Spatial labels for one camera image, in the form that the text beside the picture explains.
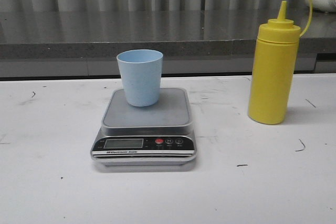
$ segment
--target yellow squeeze bottle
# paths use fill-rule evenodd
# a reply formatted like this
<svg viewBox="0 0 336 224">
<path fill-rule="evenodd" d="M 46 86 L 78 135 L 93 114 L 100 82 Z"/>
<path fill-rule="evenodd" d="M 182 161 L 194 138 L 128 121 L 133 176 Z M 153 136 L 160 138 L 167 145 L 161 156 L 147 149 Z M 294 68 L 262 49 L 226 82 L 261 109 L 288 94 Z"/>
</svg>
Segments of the yellow squeeze bottle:
<svg viewBox="0 0 336 224">
<path fill-rule="evenodd" d="M 302 32 L 293 20 L 286 19 L 286 1 L 281 3 L 278 18 L 259 27 L 248 107 L 248 116 L 257 122 L 277 124 L 285 119 L 299 39 L 311 22 L 309 3 L 309 19 Z"/>
</svg>

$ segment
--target light blue cup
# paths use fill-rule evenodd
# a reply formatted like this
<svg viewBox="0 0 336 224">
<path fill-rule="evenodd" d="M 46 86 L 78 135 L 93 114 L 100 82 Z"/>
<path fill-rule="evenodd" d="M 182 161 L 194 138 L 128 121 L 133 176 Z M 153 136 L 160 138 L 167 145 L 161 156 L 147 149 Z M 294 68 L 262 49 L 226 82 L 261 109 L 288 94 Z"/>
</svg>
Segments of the light blue cup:
<svg viewBox="0 0 336 224">
<path fill-rule="evenodd" d="M 143 107 L 155 104 L 160 96 L 163 54 L 149 49 L 122 52 L 117 56 L 126 100 Z"/>
</svg>

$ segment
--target gray countertop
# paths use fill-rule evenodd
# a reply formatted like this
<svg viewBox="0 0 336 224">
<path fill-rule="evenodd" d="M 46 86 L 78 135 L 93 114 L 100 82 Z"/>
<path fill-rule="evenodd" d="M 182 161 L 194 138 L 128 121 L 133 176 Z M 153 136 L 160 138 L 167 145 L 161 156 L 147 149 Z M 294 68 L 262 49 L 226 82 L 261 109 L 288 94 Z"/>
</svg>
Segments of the gray countertop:
<svg viewBox="0 0 336 224">
<path fill-rule="evenodd" d="M 258 27 L 277 12 L 0 13 L 0 60 L 115 61 L 122 51 L 151 48 L 162 51 L 170 61 L 246 58 L 243 69 L 213 71 L 249 71 Z M 303 29 L 308 12 L 289 9 L 287 18 Z M 300 41 L 299 61 L 304 63 L 297 70 L 310 70 L 318 53 L 335 52 L 336 14 L 314 12 L 311 27 Z"/>
</svg>

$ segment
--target scale platform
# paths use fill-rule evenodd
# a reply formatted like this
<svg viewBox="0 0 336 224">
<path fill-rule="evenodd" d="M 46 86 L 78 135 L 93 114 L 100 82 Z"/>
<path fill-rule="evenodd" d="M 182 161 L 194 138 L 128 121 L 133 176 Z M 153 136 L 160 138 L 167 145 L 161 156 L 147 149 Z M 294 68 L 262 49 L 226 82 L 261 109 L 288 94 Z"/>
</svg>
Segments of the scale platform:
<svg viewBox="0 0 336 224">
<path fill-rule="evenodd" d="M 96 163 L 120 171 L 188 170 L 196 153 L 189 100 L 181 88 L 161 88 L 159 101 L 146 107 L 129 105 L 124 90 L 115 91 L 91 149 Z"/>
</svg>

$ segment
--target scale button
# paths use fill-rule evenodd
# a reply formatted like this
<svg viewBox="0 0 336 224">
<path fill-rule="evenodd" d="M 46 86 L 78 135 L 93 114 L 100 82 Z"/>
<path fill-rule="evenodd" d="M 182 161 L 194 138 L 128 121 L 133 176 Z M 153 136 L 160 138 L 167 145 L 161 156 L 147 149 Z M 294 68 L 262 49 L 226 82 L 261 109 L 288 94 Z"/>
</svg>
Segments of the scale button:
<svg viewBox="0 0 336 224">
<path fill-rule="evenodd" d="M 157 138 L 157 139 L 155 139 L 155 142 L 157 144 L 163 144 L 164 140 L 162 138 Z"/>
<path fill-rule="evenodd" d="M 182 140 L 181 138 L 177 138 L 177 139 L 175 140 L 175 143 L 176 143 L 176 144 L 182 144 L 182 143 L 183 143 L 183 140 Z"/>
<path fill-rule="evenodd" d="M 174 141 L 171 138 L 166 139 L 166 144 L 172 144 Z"/>
</svg>

